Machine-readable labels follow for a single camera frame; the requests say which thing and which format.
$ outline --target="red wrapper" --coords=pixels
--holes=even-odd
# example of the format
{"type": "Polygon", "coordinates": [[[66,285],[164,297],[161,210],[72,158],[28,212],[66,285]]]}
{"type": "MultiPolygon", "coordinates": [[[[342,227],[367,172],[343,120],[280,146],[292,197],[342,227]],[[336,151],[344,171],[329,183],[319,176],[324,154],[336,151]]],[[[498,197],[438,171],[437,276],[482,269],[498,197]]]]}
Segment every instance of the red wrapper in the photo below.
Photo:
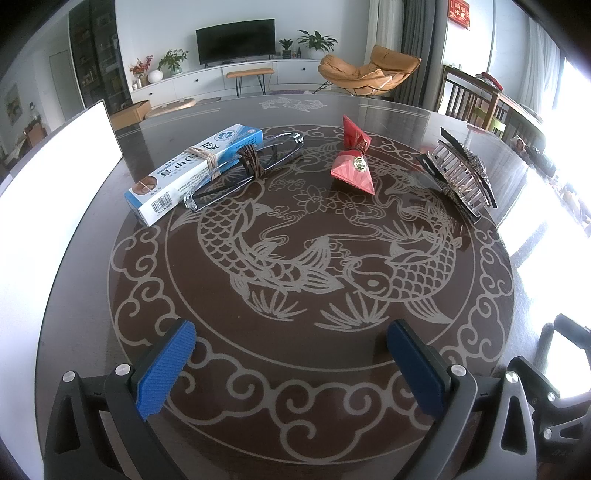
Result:
{"type": "Polygon", "coordinates": [[[347,150],[337,155],[330,169],[330,174],[336,179],[351,184],[353,187],[375,195],[374,183],[365,157],[365,152],[371,143],[371,137],[347,116],[343,116],[343,128],[345,130],[343,143],[347,150]]]}

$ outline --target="painting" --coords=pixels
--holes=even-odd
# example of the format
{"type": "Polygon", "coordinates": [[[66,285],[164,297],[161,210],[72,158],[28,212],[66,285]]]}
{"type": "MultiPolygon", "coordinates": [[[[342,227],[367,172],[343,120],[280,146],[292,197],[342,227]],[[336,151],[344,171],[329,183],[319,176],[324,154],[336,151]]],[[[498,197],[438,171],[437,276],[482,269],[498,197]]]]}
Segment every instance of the painting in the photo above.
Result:
{"type": "Polygon", "coordinates": [[[22,115],[21,99],[18,97],[18,89],[16,83],[12,85],[12,88],[8,91],[8,94],[6,95],[6,112],[8,114],[8,119],[10,120],[11,125],[14,125],[15,122],[22,115]]]}
{"type": "Polygon", "coordinates": [[[470,27],[470,5],[463,0],[449,0],[447,17],[464,28],[470,27]]]}

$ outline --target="glass cabinet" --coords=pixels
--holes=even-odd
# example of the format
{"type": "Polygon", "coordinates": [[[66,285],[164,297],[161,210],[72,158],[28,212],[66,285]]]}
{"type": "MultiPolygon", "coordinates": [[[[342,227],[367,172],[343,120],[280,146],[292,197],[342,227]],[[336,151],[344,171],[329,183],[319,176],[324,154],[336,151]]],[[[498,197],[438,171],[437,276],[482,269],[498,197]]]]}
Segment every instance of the glass cabinet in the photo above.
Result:
{"type": "Polygon", "coordinates": [[[110,115],[132,105],[119,51],[115,0],[84,0],[69,13],[70,44],[85,107],[103,99],[110,115]]]}

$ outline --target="door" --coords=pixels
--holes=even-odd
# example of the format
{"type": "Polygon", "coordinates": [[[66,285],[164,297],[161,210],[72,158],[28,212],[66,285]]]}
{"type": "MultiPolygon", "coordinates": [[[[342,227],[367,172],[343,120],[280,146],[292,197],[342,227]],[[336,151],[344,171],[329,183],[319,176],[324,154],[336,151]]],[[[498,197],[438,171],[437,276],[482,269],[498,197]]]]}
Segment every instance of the door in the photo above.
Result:
{"type": "Polygon", "coordinates": [[[70,61],[70,52],[64,50],[50,56],[49,65],[53,84],[56,87],[57,99],[67,122],[84,110],[70,61]]]}

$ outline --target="potted plant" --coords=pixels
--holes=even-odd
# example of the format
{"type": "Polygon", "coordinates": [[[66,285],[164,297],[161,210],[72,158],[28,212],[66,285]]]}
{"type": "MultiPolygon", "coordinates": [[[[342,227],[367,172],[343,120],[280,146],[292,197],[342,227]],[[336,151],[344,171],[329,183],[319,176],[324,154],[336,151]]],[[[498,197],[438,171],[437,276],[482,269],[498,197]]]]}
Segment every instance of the potted plant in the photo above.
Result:
{"type": "Polygon", "coordinates": [[[158,63],[158,70],[161,70],[163,66],[170,69],[171,75],[182,73],[181,62],[187,60],[188,51],[184,51],[182,48],[176,50],[169,50],[166,55],[160,59],[158,63]]]}
{"type": "Polygon", "coordinates": [[[279,43],[283,47],[283,52],[282,52],[283,58],[290,59],[291,58],[291,45],[293,43],[293,40],[288,40],[287,38],[284,38],[283,40],[280,40],[279,43]]]}
{"type": "Polygon", "coordinates": [[[129,71],[135,75],[138,87],[145,87],[146,86],[146,72],[150,69],[150,64],[152,63],[152,59],[154,58],[153,55],[148,55],[146,57],[146,62],[144,63],[140,59],[137,59],[135,65],[129,66],[129,71]]]}
{"type": "Polygon", "coordinates": [[[321,60],[327,53],[335,49],[335,44],[338,43],[336,38],[325,35],[324,37],[314,30],[314,34],[308,33],[306,30],[300,30],[304,35],[300,38],[298,43],[307,43],[309,55],[312,60],[321,60]]]}

